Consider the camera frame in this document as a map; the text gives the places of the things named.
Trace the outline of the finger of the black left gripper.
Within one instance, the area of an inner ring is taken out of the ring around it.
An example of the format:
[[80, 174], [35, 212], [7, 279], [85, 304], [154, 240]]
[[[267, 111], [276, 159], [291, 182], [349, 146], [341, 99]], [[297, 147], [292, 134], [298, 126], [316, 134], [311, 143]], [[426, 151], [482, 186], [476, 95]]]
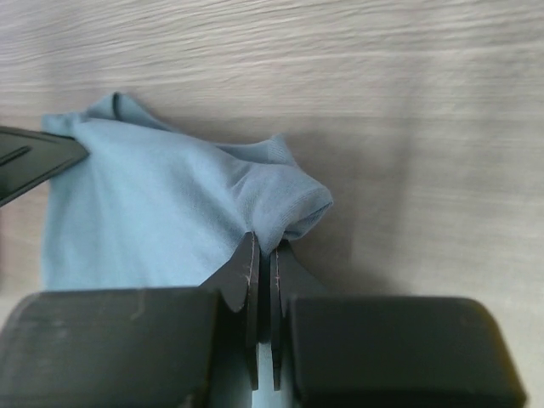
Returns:
[[71, 137], [1, 127], [1, 204], [4, 206], [88, 157]]

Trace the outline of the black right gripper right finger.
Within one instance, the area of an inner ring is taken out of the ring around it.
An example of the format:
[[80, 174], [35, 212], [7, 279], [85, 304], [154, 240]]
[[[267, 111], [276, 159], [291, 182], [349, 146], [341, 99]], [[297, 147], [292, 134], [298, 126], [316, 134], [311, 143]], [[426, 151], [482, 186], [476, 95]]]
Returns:
[[482, 303], [331, 294], [287, 242], [269, 267], [273, 384], [282, 406], [525, 406], [501, 329]]

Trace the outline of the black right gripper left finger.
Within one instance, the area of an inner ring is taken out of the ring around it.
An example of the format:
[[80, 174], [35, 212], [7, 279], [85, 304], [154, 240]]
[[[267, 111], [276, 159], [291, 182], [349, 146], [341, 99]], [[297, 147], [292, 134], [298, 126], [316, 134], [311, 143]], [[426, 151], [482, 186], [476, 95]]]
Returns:
[[2, 406], [250, 406], [259, 258], [248, 233], [199, 286], [23, 298], [1, 331]]

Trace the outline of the blue-grey t-shirt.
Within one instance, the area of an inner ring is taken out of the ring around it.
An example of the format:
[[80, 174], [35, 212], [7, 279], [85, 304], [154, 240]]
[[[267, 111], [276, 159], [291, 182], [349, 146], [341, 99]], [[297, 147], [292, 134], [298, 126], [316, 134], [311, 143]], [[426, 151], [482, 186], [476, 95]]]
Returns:
[[194, 286], [252, 232], [265, 253], [307, 234], [330, 191], [283, 139], [214, 144], [114, 93], [42, 130], [89, 152], [50, 184], [42, 244], [49, 290]]

